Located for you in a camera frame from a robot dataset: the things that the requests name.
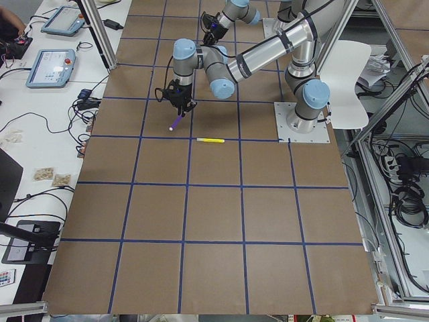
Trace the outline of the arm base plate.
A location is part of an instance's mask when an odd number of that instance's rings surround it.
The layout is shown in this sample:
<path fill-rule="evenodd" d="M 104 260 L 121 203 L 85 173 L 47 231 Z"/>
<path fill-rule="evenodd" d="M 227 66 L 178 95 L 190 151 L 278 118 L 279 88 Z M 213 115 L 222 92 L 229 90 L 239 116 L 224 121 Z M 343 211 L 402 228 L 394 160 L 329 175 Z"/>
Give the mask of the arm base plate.
<path fill-rule="evenodd" d="M 265 39 L 275 35 L 277 30 L 283 29 L 286 25 L 286 23 L 277 18 L 263 18 L 262 24 Z"/>
<path fill-rule="evenodd" d="M 275 121 L 279 143 L 329 144 L 330 138 L 323 112 L 313 120 L 300 119 L 296 103 L 275 102 Z"/>

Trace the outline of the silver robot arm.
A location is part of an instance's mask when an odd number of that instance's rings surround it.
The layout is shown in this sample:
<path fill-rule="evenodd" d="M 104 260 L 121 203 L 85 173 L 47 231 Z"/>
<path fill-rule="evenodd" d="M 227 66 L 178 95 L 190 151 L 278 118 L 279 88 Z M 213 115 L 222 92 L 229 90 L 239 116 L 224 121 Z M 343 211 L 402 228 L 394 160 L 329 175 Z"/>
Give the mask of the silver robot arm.
<path fill-rule="evenodd" d="M 210 90 L 217 99 L 228 99 L 241 81 L 250 78 L 274 60 L 292 54 L 285 79 L 298 103 L 292 118 L 298 122 L 292 129 L 303 132 L 304 126 L 314 125 L 330 98 L 328 85 L 316 79 L 316 43 L 332 29 L 343 12 L 344 1 L 293 1 L 291 21 L 279 17 L 283 24 L 268 38 L 235 56 L 217 42 L 238 20 L 255 24 L 260 12 L 248 1 L 226 1 L 223 10 L 201 20 L 206 33 L 201 45 L 187 38 L 174 42 L 170 63 L 174 77 L 160 89 L 162 98 L 177 109 L 177 118 L 169 127 L 175 130 L 187 113 L 196 107 L 192 97 L 194 71 L 203 69 Z"/>
<path fill-rule="evenodd" d="M 296 17 L 299 1 L 281 1 L 278 10 L 278 20 L 272 25 L 268 36 L 274 35 L 288 22 Z M 237 21 L 243 21 L 249 25 L 255 25 L 261 20 L 259 10 L 250 4 L 250 1 L 225 1 L 224 8 L 216 15 L 203 12 L 200 18 L 200 26 L 204 31 L 202 44 L 212 46 L 218 43 L 230 27 Z"/>

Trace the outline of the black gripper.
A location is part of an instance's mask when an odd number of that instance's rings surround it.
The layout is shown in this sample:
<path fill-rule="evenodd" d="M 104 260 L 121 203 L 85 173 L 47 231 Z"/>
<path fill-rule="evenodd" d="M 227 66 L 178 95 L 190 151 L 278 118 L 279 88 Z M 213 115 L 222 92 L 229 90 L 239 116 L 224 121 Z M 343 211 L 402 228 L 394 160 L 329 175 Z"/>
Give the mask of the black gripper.
<path fill-rule="evenodd" d="M 215 45 L 218 41 L 223 38 L 227 33 L 228 29 L 223 27 L 219 22 L 221 14 L 210 15 L 207 12 L 203 12 L 200 18 L 202 29 L 204 30 L 203 44 L 206 46 Z"/>
<path fill-rule="evenodd" d="M 169 82 L 168 86 L 164 89 L 164 98 L 177 108 L 178 115 L 182 117 L 197 105 L 192 98 L 192 84 L 180 85 L 178 80 L 171 80 Z"/>

